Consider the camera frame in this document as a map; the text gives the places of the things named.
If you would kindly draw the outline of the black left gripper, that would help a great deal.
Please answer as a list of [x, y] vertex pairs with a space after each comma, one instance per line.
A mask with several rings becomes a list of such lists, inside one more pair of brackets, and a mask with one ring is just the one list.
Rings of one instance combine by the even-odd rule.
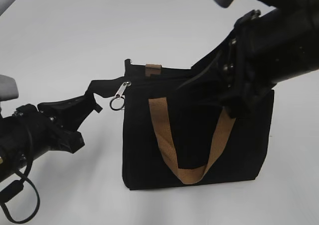
[[102, 107], [92, 94], [59, 102], [26, 104], [15, 109], [14, 116], [30, 134], [36, 148], [75, 153], [85, 143], [77, 130], [92, 111]]

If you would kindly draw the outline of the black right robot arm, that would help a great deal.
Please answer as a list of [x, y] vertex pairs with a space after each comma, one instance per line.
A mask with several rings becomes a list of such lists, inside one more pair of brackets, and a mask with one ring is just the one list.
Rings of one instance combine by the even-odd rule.
[[319, 68], [319, 0], [257, 1], [272, 10], [240, 17], [218, 50], [218, 102], [231, 117], [249, 114], [277, 83]]

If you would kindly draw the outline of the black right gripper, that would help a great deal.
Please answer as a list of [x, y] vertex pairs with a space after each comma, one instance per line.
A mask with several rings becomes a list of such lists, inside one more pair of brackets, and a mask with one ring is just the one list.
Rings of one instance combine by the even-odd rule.
[[225, 57], [218, 62], [227, 88], [218, 101], [231, 118], [249, 114], [274, 87], [274, 83], [264, 78], [248, 58], [247, 33], [260, 15], [259, 10], [252, 10], [239, 18], [221, 43]]

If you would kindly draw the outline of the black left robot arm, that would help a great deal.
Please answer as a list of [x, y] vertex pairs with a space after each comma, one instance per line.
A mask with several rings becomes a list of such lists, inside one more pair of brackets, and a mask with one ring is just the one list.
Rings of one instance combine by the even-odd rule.
[[77, 152], [85, 145], [80, 125], [92, 111], [101, 110], [93, 95], [18, 107], [0, 120], [0, 179], [26, 166], [30, 149], [34, 159], [48, 151]]

